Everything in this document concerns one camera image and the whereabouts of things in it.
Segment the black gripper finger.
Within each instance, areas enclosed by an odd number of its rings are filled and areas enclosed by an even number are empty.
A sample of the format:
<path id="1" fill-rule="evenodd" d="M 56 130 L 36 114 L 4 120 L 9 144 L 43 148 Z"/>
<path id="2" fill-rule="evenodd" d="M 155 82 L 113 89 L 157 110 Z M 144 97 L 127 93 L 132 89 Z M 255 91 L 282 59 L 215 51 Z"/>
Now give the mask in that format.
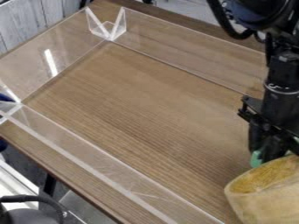
<path id="1" fill-rule="evenodd" d="M 286 155 L 288 150 L 288 146 L 286 144 L 284 139 L 279 136 L 269 136 L 263 143 L 263 153 L 261 159 L 263 162 L 268 162 L 275 160 Z"/>
<path id="2" fill-rule="evenodd" d="M 248 150 L 251 153 L 263 150 L 265 138 L 267 132 L 256 123 L 252 122 L 248 125 Z"/>

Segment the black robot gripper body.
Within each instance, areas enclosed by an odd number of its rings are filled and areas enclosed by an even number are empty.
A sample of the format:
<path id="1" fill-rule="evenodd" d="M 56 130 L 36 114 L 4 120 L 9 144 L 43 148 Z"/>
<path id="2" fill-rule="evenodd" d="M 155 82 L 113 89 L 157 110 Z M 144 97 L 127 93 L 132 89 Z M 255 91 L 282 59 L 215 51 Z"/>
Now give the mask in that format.
<path id="1" fill-rule="evenodd" d="M 248 124 L 256 123 L 264 129 L 265 140 L 279 135 L 288 150 L 299 156 L 299 96 L 267 90 L 261 99 L 244 95 L 241 103 L 237 115 Z"/>

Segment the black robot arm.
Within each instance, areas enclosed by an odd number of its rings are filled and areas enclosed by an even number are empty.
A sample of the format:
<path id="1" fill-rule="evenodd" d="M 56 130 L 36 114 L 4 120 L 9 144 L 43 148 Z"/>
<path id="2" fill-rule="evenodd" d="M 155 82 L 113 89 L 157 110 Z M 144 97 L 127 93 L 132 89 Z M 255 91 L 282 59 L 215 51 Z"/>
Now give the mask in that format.
<path id="1" fill-rule="evenodd" d="M 237 115 L 248 123 L 251 165 L 299 156 L 299 0 L 207 0 L 224 32 L 265 47 L 260 99 L 245 95 Z"/>

